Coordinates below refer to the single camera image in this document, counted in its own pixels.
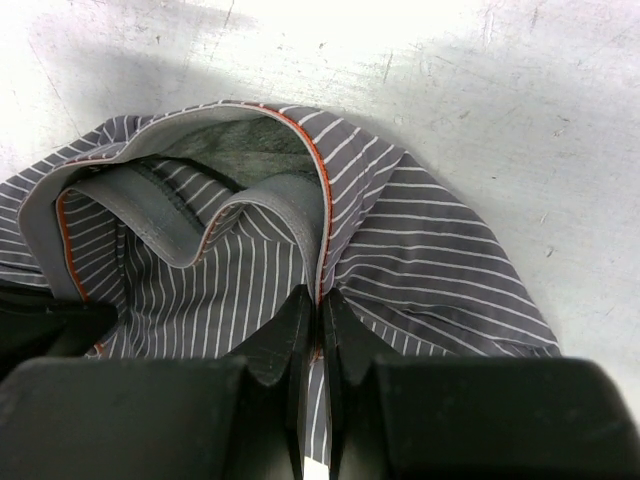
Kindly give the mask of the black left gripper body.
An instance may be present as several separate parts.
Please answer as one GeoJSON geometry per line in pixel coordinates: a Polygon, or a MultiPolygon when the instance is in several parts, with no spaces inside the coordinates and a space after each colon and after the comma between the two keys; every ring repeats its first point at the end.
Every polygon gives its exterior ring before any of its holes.
{"type": "Polygon", "coordinates": [[[109,304],[58,300],[40,287],[1,282],[1,376],[37,357],[86,354],[116,325],[109,304]]]}

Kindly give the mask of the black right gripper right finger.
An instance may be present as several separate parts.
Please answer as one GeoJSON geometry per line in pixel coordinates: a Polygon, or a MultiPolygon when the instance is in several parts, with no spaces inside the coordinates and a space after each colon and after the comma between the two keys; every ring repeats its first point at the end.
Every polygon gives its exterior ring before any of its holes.
{"type": "Polygon", "coordinates": [[[405,386],[399,355],[369,330],[342,293],[333,289],[321,305],[327,381],[330,477],[402,479],[395,447],[405,386]]]}

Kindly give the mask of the grey striped underwear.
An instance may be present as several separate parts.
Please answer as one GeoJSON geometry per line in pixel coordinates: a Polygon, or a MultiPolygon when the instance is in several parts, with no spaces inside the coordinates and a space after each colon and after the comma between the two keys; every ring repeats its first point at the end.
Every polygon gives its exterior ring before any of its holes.
{"type": "Polygon", "coordinates": [[[115,117],[4,179],[3,280],[118,314],[86,354],[1,376],[5,479],[223,479],[228,354],[298,285],[315,307],[304,463],[330,463],[333,289],[398,355],[560,353],[474,210],[405,149],[299,105],[115,117]]]}

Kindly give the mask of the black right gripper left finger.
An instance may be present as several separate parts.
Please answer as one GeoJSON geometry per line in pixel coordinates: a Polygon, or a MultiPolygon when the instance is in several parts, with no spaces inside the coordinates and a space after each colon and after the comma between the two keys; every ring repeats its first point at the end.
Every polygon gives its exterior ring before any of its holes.
{"type": "Polygon", "coordinates": [[[315,307],[296,286],[274,317],[228,357],[242,362],[224,479],[301,479],[315,307]]]}

